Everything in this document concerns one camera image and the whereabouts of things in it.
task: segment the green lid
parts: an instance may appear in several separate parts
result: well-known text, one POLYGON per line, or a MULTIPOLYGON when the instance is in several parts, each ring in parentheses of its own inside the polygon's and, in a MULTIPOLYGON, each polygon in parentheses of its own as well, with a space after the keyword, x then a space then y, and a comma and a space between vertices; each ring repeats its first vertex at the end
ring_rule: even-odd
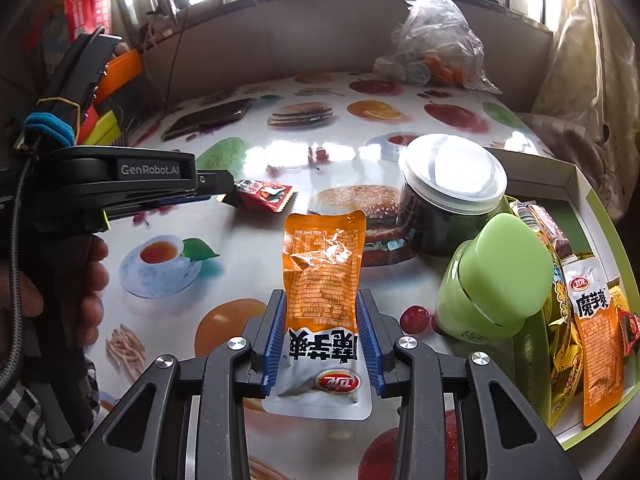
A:
POLYGON ((509 213, 487 222, 460 258, 460 285, 494 324, 533 316, 549 295, 553 262, 545 245, 509 213))

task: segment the green container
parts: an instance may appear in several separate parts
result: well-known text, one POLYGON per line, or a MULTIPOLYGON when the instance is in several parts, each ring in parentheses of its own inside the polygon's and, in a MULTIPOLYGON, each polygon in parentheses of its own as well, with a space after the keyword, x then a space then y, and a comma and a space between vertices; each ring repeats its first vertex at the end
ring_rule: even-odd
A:
POLYGON ((535 233, 500 213, 453 254, 440 285, 436 322, 471 343, 516 335, 541 308, 553 280, 553 262, 535 233))

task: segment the sleeve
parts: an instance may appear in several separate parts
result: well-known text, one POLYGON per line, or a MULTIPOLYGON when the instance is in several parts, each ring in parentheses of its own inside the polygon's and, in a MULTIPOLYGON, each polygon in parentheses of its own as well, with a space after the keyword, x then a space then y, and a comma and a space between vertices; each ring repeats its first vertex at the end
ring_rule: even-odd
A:
MULTIPOLYGON (((88 401, 94 420, 100 410, 100 392, 95 378, 95 366, 87 360, 87 377, 91 386, 88 401)), ((47 436, 47 427, 36 397, 20 381, 9 396, 0 403, 0 420, 9 431, 9 438, 18 451, 43 480, 59 478, 65 463, 80 451, 88 438, 87 431, 79 438, 54 444, 47 436)))

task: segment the windowsill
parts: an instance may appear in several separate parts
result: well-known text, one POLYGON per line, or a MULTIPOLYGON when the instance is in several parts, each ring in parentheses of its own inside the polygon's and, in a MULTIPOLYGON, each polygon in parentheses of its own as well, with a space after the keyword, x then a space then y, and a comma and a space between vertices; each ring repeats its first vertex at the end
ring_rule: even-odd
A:
MULTIPOLYGON (((220 0, 204 0, 203 2, 199 2, 194 4, 188 8, 188 21, 186 25, 183 27, 182 23, 184 21, 184 15, 186 13, 185 10, 181 10, 178 12, 178 25, 175 27, 171 27, 168 18, 159 18, 154 23, 154 26, 160 31, 160 37, 156 38, 156 43, 162 43, 167 38, 170 38, 174 34, 178 34, 182 31, 183 28, 187 30, 191 27, 196 27, 202 23, 208 22, 213 18, 223 16, 224 14, 228 14, 230 12, 235 12, 236 10, 247 9, 249 7, 253 7, 257 4, 263 4, 267 2, 271 2, 274 0, 234 0, 229 3, 222 3, 220 0)), ((537 22, 536 20, 532 20, 528 16, 521 14, 515 10, 507 9, 504 6, 500 6, 494 4, 493 2, 489 2, 486 0, 453 0, 456 3, 468 4, 476 7, 482 7, 483 9, 491 10, 493 12, 498 12, 499 14, 503 14, 505 16, 509 16, 514 20, 518 20, 520 22, 526 23, 527 25, 536 28, 538 30, 542 30, 547 34, 551 35, 553 32, 549 30, 542 23, 537 22)), ((149 45, 147 50, 152 49, 153 45, 149 45)))

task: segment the smartphone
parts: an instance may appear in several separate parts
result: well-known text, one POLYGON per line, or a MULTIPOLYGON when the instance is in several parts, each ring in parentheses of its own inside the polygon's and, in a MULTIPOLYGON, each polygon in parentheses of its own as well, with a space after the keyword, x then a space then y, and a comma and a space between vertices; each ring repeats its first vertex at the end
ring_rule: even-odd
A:
POLYGON ((162 140, 175 139, 199 130, 206 130, 222 124, 234 123, 244 117, 253 99, 240 99, 221 105, 205 108, 199 112, 185 115, 162 134, 162 140))

